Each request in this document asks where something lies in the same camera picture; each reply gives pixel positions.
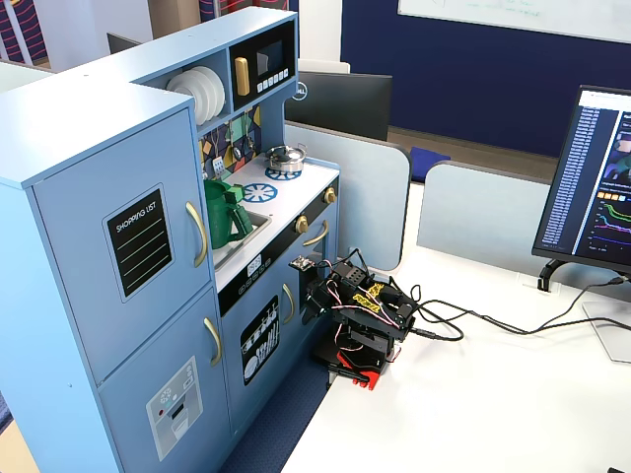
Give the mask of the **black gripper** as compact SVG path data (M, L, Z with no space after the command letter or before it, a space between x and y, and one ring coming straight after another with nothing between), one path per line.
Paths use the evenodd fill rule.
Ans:
M337 281L332 278L321 278L318 269L308 269L300 273L299 290L303 303L302 324L319 316L321 311L340 309L341 297L338 293Z

